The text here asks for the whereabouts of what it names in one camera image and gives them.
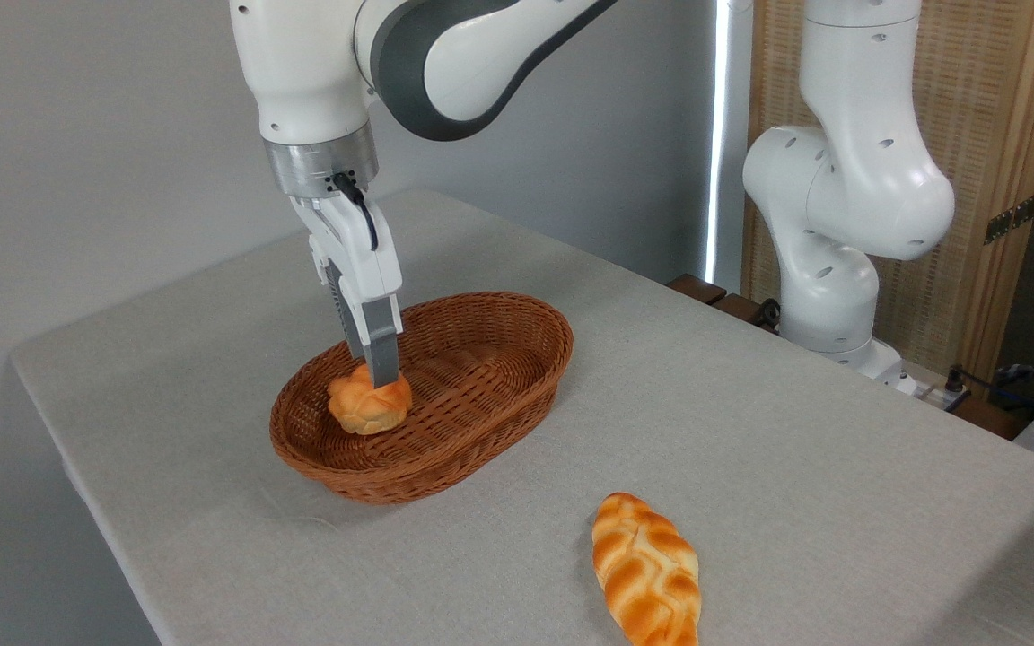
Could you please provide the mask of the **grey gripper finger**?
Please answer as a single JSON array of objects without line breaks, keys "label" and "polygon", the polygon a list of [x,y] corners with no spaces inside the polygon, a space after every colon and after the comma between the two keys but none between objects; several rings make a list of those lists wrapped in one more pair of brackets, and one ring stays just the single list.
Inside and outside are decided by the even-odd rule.
[{"label": "grey gripper finger", "polygon": [[315,262],[317,274],[320,274],[320,281],[323,285],[328,287],[329,294],[334,302],[334,307],[336,307],[337,314],[342,324],[342,330],[345,332],[347,346],[349,349],[349,355],[354,359],[362,359],[364,352],[364,346],[361,342],[360,334],[358,334],[357,325],[352,316],[352,311],[349,311],[348,303],[345,295],[342,294],[340,289],[340,270],[334,266],[334,263],[329,260],[327,253],[320,246],[320,239],[316,236],[311,235],[311,253],[313,262]]},{"label": "grey gripper finger", "polygon": [[369,369],[371,384],[384,388],[399,380],[398,335],[403,331],[397,294],[358,302],[348,278],[340,279],[340,289],[348,303],[363,343],[363,359]]}]

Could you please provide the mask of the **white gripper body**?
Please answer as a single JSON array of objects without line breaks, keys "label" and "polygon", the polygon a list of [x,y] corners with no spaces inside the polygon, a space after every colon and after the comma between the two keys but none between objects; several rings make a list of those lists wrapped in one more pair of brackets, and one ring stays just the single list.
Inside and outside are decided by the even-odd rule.
[{"label": "white gripper body", "polygon": [[305,228],[320,239],[329,260],[348,278],[358,302],[369,302],[402,286],[397,250],[376,205],[357,204],[334,192],[321,199],[292,197]]}]

